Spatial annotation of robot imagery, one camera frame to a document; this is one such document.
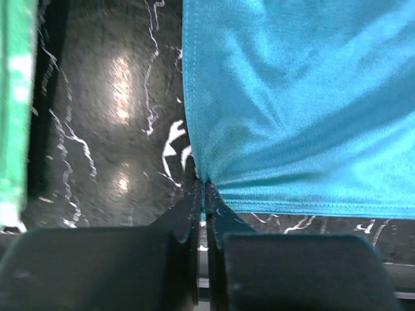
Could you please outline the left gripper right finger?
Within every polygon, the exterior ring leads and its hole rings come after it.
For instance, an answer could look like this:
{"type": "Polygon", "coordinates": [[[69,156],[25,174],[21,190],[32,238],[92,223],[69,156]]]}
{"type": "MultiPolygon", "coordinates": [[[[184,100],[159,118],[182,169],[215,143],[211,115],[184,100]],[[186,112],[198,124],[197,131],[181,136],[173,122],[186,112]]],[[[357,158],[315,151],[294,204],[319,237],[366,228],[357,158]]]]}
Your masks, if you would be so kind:
{"type": "Polygon", "coordinates": [[[355,235],[259,233],[204,187],[212,310],[400,310],[379,255],[355,235]]]}

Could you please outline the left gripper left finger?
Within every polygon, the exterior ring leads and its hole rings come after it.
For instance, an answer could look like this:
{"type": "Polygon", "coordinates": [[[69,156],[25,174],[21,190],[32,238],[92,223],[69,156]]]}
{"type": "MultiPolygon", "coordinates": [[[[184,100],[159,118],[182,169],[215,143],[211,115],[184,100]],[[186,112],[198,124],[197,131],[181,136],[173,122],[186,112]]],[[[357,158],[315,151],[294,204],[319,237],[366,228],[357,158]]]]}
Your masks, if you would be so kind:
{"type": "Polygon", "coordinates": [[[1,259],[2,310],[192,310],[202,186],[146,226],[36,229],[1,259]]]}

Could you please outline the teal satin napkin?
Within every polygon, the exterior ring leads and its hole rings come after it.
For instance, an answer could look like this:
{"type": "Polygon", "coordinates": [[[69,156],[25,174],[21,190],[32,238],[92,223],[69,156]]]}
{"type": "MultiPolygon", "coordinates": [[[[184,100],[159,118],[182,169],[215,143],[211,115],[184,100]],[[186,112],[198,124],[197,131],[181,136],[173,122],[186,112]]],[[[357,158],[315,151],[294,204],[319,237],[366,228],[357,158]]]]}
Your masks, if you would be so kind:
{"type": "Polygon", "coordinates": [[[184,1],[198,175],[238,213],[414,218],[413,1],[184,1]]]}

